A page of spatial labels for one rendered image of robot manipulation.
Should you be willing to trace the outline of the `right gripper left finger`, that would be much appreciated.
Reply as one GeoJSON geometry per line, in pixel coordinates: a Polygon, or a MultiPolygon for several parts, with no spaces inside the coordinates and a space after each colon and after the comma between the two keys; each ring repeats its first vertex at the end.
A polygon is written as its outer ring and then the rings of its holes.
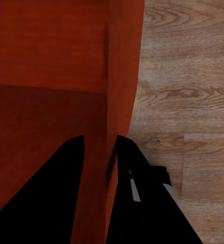
{"type": "Polygon", "coordinates": [[[70,244],[85,155],[68,139],[0,210],[0,244],[70,244]]]}

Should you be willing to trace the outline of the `storage box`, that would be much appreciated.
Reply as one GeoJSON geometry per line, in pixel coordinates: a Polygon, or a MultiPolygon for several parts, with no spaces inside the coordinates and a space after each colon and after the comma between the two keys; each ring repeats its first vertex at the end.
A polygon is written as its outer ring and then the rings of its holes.
{"type": "Polygon", "coordinates": [[[70,244],[105,244],[145,0],[0,0],[0,210],[68,139],[85,155],[70,244]]]}

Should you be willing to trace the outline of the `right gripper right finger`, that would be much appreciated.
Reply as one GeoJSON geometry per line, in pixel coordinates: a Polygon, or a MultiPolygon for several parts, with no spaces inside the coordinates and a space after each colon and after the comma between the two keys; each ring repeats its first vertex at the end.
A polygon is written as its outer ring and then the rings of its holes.
{"type": "Polygon", "coordinates": [[[203,244],[137,144],[117,137],[121,244],[203,244]],[[149,227],[137,224],[132,174],[149,227]]]}

